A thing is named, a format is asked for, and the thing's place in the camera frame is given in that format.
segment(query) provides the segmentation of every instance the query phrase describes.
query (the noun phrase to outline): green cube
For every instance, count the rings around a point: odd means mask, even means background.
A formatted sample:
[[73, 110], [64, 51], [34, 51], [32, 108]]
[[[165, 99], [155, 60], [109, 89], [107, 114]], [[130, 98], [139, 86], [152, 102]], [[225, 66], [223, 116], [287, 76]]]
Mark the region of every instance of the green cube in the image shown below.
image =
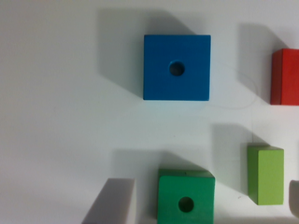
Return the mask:
[[214, 191], [208, 171], [160, 170], [158, 224], [214, 223]]
[[248, 147], [249, 197], [256, 204], [283, 204], [283, 166], [283, 149]]

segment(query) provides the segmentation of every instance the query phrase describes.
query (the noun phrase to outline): white surface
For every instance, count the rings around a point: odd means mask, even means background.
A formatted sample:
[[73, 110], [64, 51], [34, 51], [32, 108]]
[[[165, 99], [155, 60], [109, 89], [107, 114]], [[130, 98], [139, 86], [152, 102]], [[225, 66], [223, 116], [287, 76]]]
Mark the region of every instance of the white surface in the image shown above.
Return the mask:
[[[215, 223], [297, 223], [299, 107], [271, 106], [271, 53], [299, 48], [299, 1], [1, 1], [0, 223], [80, 223], [109, 177], [207, 168]], [[143, 35], [212, 35], [208, 103], [142, 100]], [[246, 144], [285, 149], [285, 203], [246, 195]]]

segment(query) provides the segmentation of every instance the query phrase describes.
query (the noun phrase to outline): toy block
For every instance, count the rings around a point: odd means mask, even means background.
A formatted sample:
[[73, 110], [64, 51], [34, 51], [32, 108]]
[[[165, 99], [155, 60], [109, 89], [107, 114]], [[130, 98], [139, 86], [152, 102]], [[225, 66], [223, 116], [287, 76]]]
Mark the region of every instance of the toy block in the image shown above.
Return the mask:
[[256, 204], [283, 204], [283, 176], [283, 149], [248, 147], [249, 197]]
[[271, 105], [299, 105], [299, 49], [272, 55]]
[[208, 171], [160, 170], [158, 224], [214, 223], [215, 177]]
[[82, 224], [135, 224], [133, 179], [108, 179]]
[[208, 101], [210, 35], [145, 35], [144, 100]]
[[299, 181], [290, 182], [289, 206], [292, 214], [299, 218]]

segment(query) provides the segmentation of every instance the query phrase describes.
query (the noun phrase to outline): block hole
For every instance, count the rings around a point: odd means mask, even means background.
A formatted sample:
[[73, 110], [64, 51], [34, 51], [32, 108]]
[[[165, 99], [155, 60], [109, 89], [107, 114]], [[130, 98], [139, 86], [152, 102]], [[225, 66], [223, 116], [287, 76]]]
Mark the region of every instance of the block hole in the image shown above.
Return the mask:
[[194, 208], [194, 201], [189, 197], [183, 197], [178, 202], [178, 208], [184, 213], [189, 213]]
[[181, 75], [184, 74], [185, 72], [185, 65], [182, 63], [182, 62], [179, 62], [179, 61], [174, 61], [174, 62], [171, 62], [169, 64], [169, 72], [176, 76], [176, 77], [179, 77]]

